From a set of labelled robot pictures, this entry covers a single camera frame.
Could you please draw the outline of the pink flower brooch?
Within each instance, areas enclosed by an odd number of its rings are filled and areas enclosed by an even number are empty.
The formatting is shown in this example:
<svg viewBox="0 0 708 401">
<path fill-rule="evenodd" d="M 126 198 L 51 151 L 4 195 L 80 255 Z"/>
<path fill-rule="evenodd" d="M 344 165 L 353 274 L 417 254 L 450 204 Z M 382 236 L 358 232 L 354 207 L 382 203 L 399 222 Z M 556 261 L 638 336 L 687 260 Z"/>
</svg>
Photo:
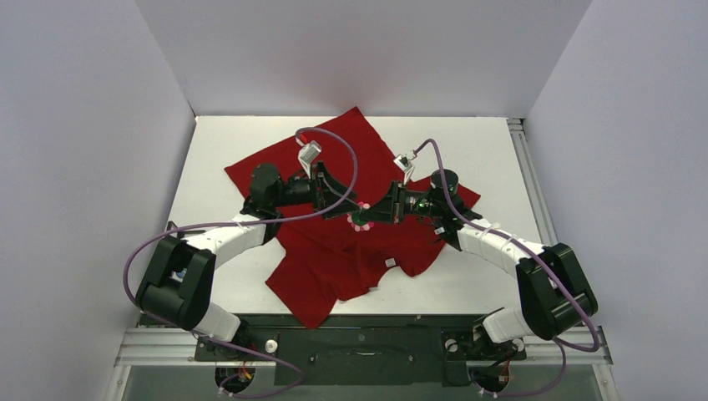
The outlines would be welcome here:
<svg viewBox="0 0 708 401">
<path fill-rule="evenodd" d="M 358 205 L 359 209 L 357 211 L 349 213 L 346 217 L 346 220 L 350 224 L 351 228 L 356 232 L 369 231 L 375 226 L 375 223 L 363 219 L 362 212 L 369 209 L 371 205 L 362 201 L 360 201 Z"/>
</svg>

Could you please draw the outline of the red t-shirt garment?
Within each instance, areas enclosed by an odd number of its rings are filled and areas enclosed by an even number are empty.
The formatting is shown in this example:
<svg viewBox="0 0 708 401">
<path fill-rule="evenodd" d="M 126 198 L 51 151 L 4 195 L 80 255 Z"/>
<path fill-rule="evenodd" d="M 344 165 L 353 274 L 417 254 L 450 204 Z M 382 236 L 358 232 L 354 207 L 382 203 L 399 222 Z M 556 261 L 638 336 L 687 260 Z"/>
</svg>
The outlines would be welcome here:
<svg viewBox="0 0 708 401">
<path fill-rule="evenodd" d="M 373 205 L 402 172 L 394 154 L 358 108 L 321 124 L 341 136 L 357 155 L 354 188 L 358 202 Z M 348 219 L 320 217 L 284 224 L 276 235 L 286 254 L 266 285 L 305 327 L 319 327 L 336 301 L 348 301 L 376 287 L 387 260 L 408 276 L 426 271 L 444 247 L 428 219 L 413 216 L 399 225 L 374 224 L 356 231 Z"/>
</svg>

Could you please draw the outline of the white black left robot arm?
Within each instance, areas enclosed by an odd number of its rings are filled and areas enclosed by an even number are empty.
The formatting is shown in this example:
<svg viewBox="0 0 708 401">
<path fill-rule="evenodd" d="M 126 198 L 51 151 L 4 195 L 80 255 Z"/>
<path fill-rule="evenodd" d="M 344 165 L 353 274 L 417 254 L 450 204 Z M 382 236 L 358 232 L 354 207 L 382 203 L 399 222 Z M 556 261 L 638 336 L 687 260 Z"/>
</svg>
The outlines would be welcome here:
<svg viewBox="0 0 708 401">
<path fill-rule="evenodd" d="M 309 205 L 314 216 L 332 218 L 355 210 L 354 185 L 342 184 L 318 161 L 304 175 L 283 180 L 270 163 L 256 166 L 249 194 L 234 219 L 181 238 L 176 229 L 159 239 L 134 295 L 143 312 L 169 324 L 216 339 L 229 359 L 243 357 L 249 336 L 242 321 L 211 300 L 215 271 L 225 262 L 276 237 L 285 206 Z"/>
</svg>

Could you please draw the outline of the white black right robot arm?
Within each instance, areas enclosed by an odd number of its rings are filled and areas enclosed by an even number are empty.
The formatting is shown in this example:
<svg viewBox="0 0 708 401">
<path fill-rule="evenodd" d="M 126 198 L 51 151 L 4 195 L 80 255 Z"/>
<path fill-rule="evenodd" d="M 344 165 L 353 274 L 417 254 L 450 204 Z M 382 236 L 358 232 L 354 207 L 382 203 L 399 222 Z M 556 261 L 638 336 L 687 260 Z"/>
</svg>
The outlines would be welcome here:
<svg viewBox="0 0 708 401">
<path fill-rule="evenodd" d="M 399 224 L 408 216 L 427 217 L 452 248 L 479 256 L 514 278 L 519 304 L 488 314 L 471 334 L 473 350 L 491 357 L 505 342 L 534 335 L 556 340 L 598 310 L 598 303 L 571 247 L 526 241 L 466 206 L 458 176 L 435 171 L 425 191 L 392 182 L 384 197 L 358 214 L 359 221 Z"/>
</svg>

